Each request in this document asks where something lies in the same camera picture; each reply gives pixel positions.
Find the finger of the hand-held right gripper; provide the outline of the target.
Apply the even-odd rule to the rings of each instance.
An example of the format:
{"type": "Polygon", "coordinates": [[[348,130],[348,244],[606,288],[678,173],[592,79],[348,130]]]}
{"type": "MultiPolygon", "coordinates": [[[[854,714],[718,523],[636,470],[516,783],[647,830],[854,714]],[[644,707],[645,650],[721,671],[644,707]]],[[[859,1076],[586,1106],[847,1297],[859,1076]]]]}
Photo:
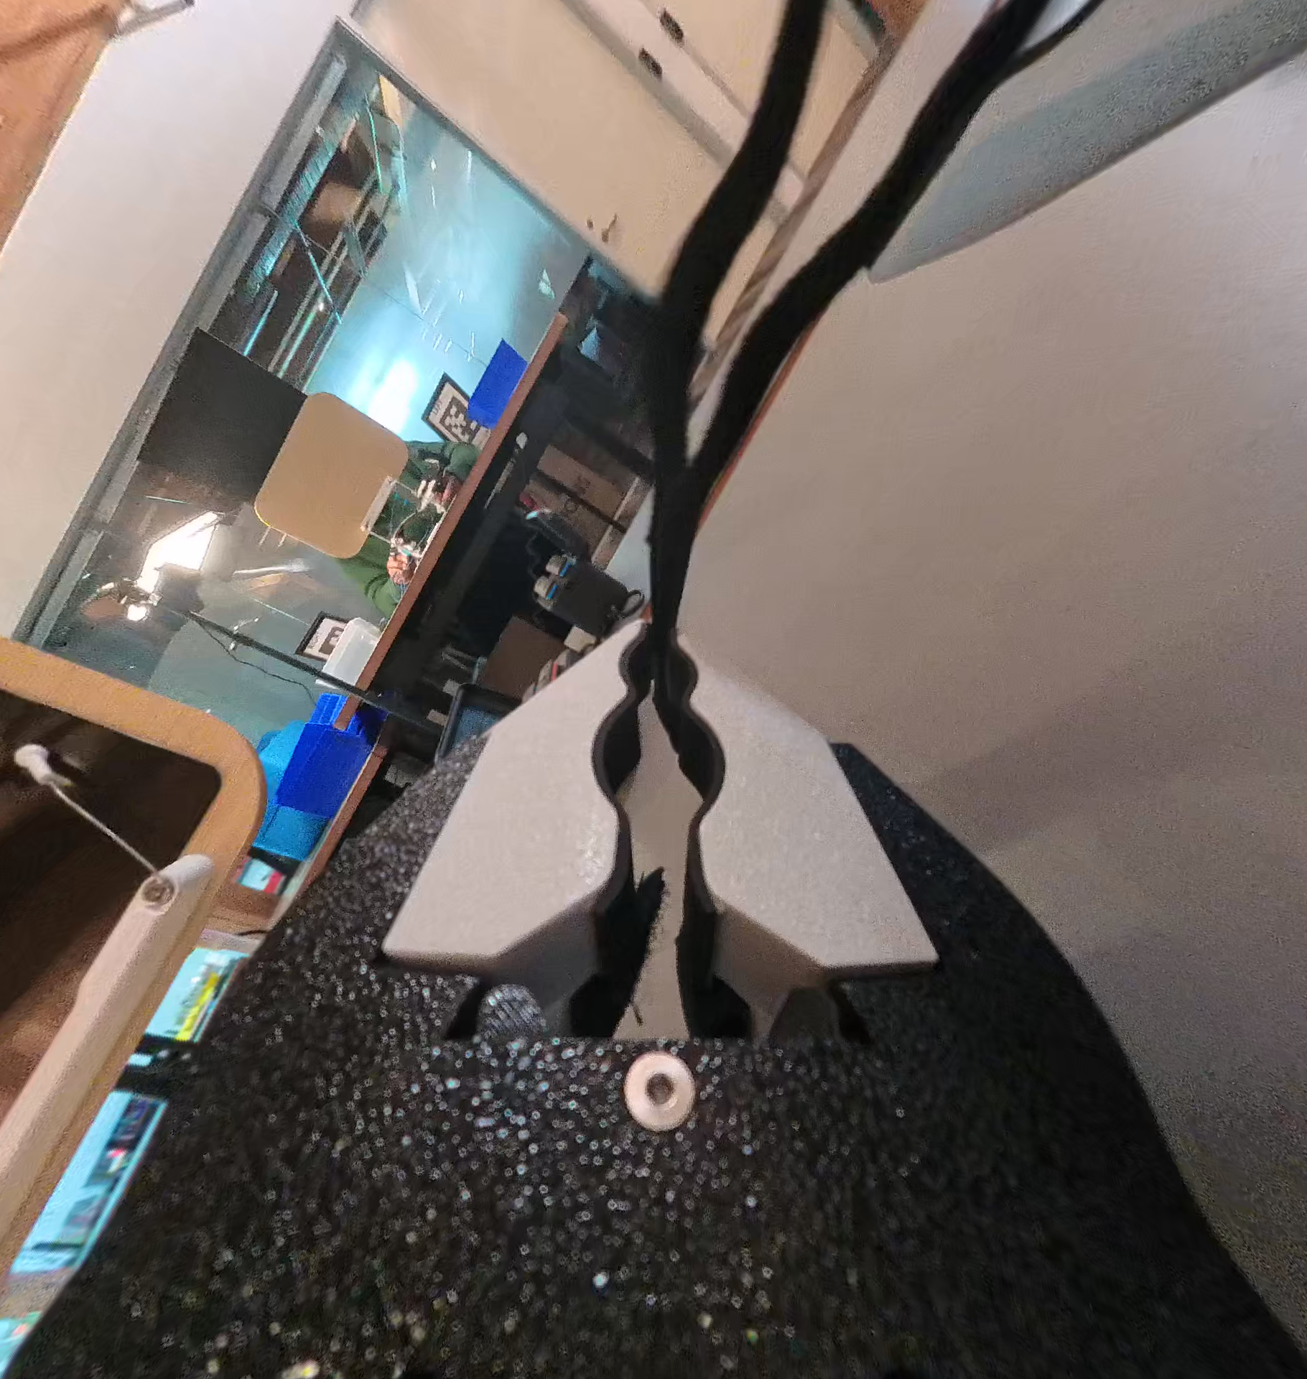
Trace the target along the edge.
{"type": "Polygon", "coordinates": [[[988,3],[828,4],[828,20],[864,47],[864,72],[840,103],[828,100],[795,216],[850,216],[859,206],[988,16],[988,3]]]}
{"type": "Polygon", "coordinates": [[[871,267],[963,251],[1307,47],[1307,3],[1105,3],[992,93],[871,267]]]}

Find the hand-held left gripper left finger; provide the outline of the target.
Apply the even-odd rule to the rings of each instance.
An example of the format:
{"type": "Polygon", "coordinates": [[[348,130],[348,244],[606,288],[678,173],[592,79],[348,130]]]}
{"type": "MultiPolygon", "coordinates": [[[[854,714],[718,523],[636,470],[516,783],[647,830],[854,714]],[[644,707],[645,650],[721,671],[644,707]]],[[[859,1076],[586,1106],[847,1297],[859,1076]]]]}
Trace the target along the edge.
{"type": "Polygon", "coordinates": [[[626,622],[482,738],[385,958],[518,985],[577,1037],[626,1017],[653,914],[617,790],[640,762],[647,622],[626,622]]]}

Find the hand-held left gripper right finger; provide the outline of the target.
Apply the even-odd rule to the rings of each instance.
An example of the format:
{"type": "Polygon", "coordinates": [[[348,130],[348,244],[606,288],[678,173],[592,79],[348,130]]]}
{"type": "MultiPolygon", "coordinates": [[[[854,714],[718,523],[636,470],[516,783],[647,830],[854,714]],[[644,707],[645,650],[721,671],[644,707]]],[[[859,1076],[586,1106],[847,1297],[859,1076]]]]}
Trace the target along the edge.
{"type": "Polygon", "coordinates": [[[802,1009],[839,1032],[840,985],[936,966],[826,738],[679,637],[660,719],[698,806],[685,854],[678,992],[694,1037],[769,1037],[802,1009]]]}

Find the black battery charger case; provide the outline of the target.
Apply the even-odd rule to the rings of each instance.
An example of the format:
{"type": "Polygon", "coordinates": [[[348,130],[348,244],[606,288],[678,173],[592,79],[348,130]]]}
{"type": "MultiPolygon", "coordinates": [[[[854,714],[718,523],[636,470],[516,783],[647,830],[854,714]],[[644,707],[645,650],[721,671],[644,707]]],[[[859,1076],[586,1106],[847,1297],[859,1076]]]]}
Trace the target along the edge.
{"type": "Polygon", "coordinates": [[[497,721],[508,716],[522,705],[518,698],[500,694],[477,683],[463,683],[456,686],[443,730],[438,732],[436,755],[449,755],[461,742],[484,735],[497,721]]]}
{"type": "Polygon", "coordinates": [[[590,561],[567,553],[546,561],[533,592],[541,609],[598,639],[626,616],[629,588],[590,561]]]}

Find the white door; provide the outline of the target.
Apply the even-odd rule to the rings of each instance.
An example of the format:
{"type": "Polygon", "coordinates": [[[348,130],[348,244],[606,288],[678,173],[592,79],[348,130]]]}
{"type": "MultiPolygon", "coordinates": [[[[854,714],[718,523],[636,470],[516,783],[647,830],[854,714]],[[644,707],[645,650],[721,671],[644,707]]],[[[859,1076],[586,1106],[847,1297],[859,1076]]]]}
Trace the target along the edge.
{"type": "MultiPolygon", "coordinates": [[[[760,100],[783,3],[567,3],[567,8],[660,99],[718,166],[730,162],[760,100]]],[[[773,205],[789,208],[887,30],[866,3],[826,3],[800,123],[773,205]]]]}
{"type": "Polygon", "coordinates": [[[360,30],[493,162],[656,293],[711,153],[565,3],[369,3],[360,30]]]}

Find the cardboard box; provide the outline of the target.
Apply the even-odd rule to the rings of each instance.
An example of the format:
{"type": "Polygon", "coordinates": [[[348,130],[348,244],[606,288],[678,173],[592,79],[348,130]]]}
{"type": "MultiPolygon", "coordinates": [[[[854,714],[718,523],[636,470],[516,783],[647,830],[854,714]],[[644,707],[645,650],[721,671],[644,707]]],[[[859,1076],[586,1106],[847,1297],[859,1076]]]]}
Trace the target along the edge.
{"type": "Polygon", "coordinates": [[[560,637],[511,616],[480,671],[480,686],[511,700],[524,700],[544,668],[565,650],[560,637]]]}

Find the dark blue storage bin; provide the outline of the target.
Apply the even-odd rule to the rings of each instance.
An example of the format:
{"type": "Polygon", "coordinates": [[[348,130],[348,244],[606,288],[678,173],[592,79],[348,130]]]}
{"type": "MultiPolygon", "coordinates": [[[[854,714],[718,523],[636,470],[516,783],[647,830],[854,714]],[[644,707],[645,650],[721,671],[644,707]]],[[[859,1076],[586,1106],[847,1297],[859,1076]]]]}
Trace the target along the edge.
{"type": "Polygon", "coordinates": [[[468,420],[482,429],[493,429],[518,388],[525,367],[525,355],[500,338],[468,397],[468,420]]]}
{"type": "Polygon", "coordinates": [[[347,725],[337,716],[347,707],[344,694],[321,694],[290,752],[274,789],[274,801],[317,817],[337,814],[375,748],[381,714],[358,705],[347,725]]]}

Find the light blue tote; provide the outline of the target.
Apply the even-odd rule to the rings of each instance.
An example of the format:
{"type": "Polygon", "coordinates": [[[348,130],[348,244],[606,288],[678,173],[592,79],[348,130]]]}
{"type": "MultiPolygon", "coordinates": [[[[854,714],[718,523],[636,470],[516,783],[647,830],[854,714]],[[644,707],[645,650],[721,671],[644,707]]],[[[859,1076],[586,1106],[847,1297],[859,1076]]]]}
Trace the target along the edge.
{"type": "Polygon", "coordinates": [[[277,790],[291,762],[293,748],[299,747],[304,725],[304,721],[291,721],[276,732],[263,732],[258,745],[258,760],[263,769],[267,783],[267,808],[263,820],[252,838],[252,850],[297,863],[315,852],[317,842],[328,822],[323,815],[277,801],[277,790]]]}

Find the clear plastic box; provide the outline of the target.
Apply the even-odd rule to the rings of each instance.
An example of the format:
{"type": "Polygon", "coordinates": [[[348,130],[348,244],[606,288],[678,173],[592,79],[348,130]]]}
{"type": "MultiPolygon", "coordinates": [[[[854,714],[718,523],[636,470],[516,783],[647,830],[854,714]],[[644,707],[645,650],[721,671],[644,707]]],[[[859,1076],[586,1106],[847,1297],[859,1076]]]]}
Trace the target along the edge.
{"type": "Polygon", "coordinates": [[[351,619],[337,634],[328,660],[323,661],[323,671],[320,673],[321,683],[339,680],[344,684],[355,686],[369,657],[375,654],[381,642],[381,627],[364,621],[351,619]]]}

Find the long wooden-edged desk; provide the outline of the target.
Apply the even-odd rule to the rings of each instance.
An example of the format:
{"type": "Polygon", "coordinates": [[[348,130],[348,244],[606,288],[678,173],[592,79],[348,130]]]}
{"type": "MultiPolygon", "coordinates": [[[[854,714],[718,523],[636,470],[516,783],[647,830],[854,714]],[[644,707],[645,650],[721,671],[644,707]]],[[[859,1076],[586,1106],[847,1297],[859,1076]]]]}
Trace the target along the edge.
{"type": "Polygon", "coordinates": [[[557,312],[466,485],[425,547],[399,607],[387,619],[358,684],[335,719],[339,729],[351,723],[358,702],[373,700],[384,711],[394,711],[394,725],[415,725],[417,732],[436,730],[428,716],[406,716],[410,713],[409,692],[429,668],[463,592],[490,558],[508,514],[562,420],[560,345],[565,331],[567,318],[557,312]]]}

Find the white mirror stand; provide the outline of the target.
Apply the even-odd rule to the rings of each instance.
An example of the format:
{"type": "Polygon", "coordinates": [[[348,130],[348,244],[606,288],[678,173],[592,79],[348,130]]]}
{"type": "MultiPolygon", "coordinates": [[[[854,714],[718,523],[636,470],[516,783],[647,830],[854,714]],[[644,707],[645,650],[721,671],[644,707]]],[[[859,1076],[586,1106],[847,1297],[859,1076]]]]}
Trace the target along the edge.
{"type": "Polygon", "coordinates": [[[213,856],[199,852],[149,873],[76,985],[56,1039],[0,1123],[0,1248],[60,1133],[74,1121],[121,1032],[138,1017],[212,881],[213,856]]]}

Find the beige board on clear stand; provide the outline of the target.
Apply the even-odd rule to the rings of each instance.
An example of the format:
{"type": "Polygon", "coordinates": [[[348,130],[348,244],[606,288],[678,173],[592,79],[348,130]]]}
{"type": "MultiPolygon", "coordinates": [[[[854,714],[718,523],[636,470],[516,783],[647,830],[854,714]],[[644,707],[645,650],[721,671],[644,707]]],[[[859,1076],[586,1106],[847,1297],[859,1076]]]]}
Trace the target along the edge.
{"type": "Polygon", "coordinates": [[[354,558],[399,482],[405,439],[344,400],[307,395],[252,498],[258,519],[335,561],[354,558]]]}

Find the studio light on stand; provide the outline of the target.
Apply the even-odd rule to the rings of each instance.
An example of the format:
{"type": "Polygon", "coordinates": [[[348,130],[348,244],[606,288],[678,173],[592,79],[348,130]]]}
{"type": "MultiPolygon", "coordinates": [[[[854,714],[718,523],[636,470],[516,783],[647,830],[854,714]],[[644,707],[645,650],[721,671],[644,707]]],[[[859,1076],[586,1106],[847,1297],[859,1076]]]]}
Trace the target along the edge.
{"type": "Polygon", "coordinates": [[[193,511],[78,585],[61,647],[138,686],[178,683],[201,654],[301,680],[288,666],[320,609],[317,561],[243,511],[193,511]]]}

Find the black square panel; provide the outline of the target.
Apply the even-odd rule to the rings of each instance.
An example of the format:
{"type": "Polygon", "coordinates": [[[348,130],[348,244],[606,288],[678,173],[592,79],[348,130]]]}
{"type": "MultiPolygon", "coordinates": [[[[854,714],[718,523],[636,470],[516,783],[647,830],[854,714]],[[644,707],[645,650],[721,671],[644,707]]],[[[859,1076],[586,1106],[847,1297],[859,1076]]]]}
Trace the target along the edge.
{"type": "Polygon", "coordinates": [[[196,329],[138,463],[250,504],[304,405],[301,388],[196,329]]]}

